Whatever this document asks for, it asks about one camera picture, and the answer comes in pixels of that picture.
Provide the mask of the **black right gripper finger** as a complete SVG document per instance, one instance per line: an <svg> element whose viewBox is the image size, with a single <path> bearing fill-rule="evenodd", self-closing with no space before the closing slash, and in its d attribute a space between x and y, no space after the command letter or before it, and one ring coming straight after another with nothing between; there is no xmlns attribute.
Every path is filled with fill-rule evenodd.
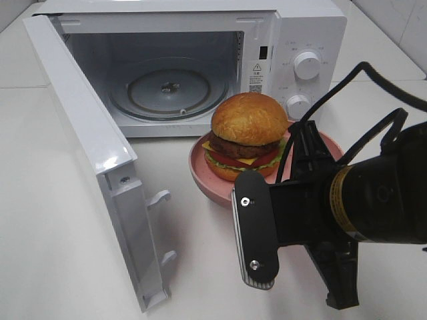
<svg viewBox="0 0 427 320"><path fill-rule="evenodd" d="M327 287L326 305L334 309L358 306L358 243L317 242L305 249Z"/></svg>
<svg viewBox="0 0 427 320"><path fill-rule="evenodd" d="M278 238L270 186L260 173L238 175L232 211L242 279L250 287L269 290L279 270Z"/></svg>

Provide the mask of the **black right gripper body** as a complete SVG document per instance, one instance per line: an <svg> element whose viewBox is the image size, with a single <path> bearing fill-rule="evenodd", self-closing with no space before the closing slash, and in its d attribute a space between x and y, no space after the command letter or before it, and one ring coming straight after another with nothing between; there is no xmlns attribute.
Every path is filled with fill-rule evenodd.
<svg viewBox="0 0 427 320"><path fill-rule="evenodd" d="M297 179L269 185L279 247L334 248L334 232L326 205L330 175L307 173Z"/></svg>

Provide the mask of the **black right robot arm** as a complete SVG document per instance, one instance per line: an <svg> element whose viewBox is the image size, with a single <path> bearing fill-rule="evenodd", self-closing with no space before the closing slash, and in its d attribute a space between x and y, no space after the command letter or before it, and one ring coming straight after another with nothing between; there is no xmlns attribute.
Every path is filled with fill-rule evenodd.
<svg viewBox="0 0 427 320"><path fill-rule="evenodd" d="M313 121L292 128L290 178L269 184L242 173L232 208L242 279L268 290L278 249L306 248L335 309L357 306L361 242L426 242L426 124L382 141L379 156L349 165L336 160Z"/></svg>

